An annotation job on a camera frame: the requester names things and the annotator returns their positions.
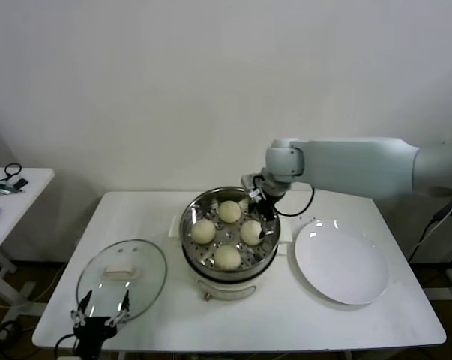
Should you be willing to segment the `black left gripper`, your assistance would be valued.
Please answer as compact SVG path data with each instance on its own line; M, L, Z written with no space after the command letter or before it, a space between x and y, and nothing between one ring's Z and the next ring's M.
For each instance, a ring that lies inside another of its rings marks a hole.
M114 317L88 317L86 309L91 300L93 290L90 289L80 300L76 310L70 315L75 325L73 333L77 339L73 354L79 357L98 357L103 343L116 336L116 326L130 319L130 298L127 290Z

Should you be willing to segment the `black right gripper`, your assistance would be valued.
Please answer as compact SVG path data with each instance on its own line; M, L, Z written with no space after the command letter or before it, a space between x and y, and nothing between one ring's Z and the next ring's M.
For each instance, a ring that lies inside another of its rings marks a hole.
M275 205L279 201L279 197L262 193L259 188L248 190L248 196L250 204L255 204L256 212L263 219L260 223L259 233L259 238L263 239L272 233L272 221L276 216Z

